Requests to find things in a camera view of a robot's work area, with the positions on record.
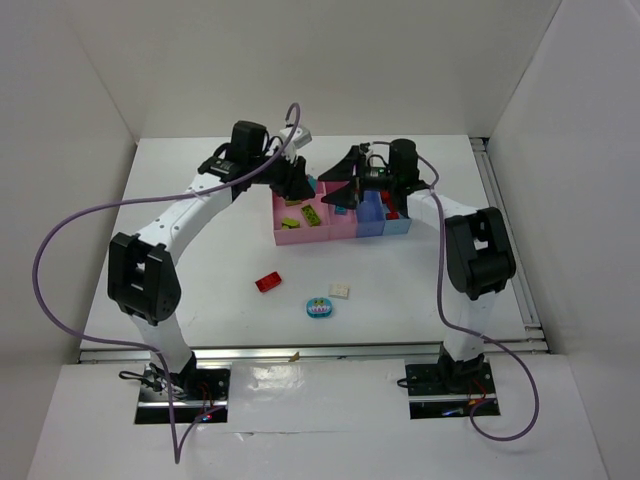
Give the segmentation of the red lego base brick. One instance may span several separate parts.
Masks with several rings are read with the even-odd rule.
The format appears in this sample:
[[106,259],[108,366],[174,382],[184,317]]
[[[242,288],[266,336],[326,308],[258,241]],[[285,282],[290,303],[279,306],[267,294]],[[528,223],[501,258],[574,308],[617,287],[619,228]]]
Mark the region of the red lego base brick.
[[393,198],[392,195],[388,191],[381,191],[380,198],[383,204],[385,204],[389,209],[393,209]]

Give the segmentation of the teal oval monster brick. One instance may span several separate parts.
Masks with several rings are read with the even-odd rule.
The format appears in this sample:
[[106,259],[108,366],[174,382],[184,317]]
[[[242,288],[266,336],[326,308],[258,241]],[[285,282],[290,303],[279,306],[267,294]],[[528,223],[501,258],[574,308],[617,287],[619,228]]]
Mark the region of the teal oval monster brick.
[[333,303],[326,297],[314,297],[307,301],[306,314],[310,318],[328,318],[333,314]]

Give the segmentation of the green 2x4 lego brick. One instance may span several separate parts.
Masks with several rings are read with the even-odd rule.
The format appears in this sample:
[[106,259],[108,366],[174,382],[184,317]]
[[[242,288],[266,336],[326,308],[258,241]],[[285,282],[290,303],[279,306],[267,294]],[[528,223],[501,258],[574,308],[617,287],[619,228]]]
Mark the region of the green 2x4 lego brick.
[[301,214],[310,227],[317,227],[322,224],[320,216],[311,205],[303,206],[301,208]]

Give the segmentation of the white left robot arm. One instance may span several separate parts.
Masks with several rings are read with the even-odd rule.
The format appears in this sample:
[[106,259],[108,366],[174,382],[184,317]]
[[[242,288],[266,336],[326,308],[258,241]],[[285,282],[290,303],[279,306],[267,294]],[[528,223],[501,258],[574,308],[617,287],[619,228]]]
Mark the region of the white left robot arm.
[[186,248],[254,184],[269,186],[285,200],[307,200],[315,194],[306,161],[297,152],[311,142],[310,131],[289,124],[276,139],[278,146],[261,124],[237,122],[230,140],[198,167],[185,198],[136,233],[118,233],[110,242],[108,297],[151,346],[153,366],[177,383],[185,382],[196,365],[176,316],[182,295],[176,266]]

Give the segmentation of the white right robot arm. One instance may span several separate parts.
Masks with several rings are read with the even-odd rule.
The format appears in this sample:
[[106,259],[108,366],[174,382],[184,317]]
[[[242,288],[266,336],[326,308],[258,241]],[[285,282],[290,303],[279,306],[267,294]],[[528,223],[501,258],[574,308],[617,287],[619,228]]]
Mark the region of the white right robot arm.
[[350,148],[346,156],[320,175],[322,182],[341,188],[326,194],[326,204],[355,209],[368,192],[389,196],[402,214],[435,228],[439,234],[437,309],[444,309],[444,290],[457,293],[459,313],[443,317],[448,332],[437,362],[442,378],[453,380],[478,372],[484,362],[485,333],[498,295],[516,273],[516,262],[499,209],[478,209],[437,193],[440,177],[422,179],[419,167],[427,161],[414,141],[387,143],[388,155],[376,167],[374,143]]

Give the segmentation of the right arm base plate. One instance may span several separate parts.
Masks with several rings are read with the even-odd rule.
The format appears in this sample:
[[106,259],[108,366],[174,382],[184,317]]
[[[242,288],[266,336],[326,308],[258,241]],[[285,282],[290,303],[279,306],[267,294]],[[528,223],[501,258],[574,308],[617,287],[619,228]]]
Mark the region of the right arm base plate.
[[435,363],[406,364],[396,381],[408,395],[411,420],[500,416],[493,372],[488,362],[470,378],[446,385]]

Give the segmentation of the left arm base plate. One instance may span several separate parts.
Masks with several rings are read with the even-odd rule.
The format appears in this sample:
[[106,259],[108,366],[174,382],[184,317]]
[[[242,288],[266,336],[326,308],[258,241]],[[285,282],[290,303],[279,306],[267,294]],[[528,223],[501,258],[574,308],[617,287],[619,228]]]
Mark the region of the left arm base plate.
[[[139,384],[134,423],[136,425],[169,424],[168,387],[166,379],[147,365],[142,373],[123,370],[118,378]],[[186,387],[174,386],[172,398],[177,424],[190,424],[198,416],[200,423],[226,423],[231,379],[229,368],[196,369]]]

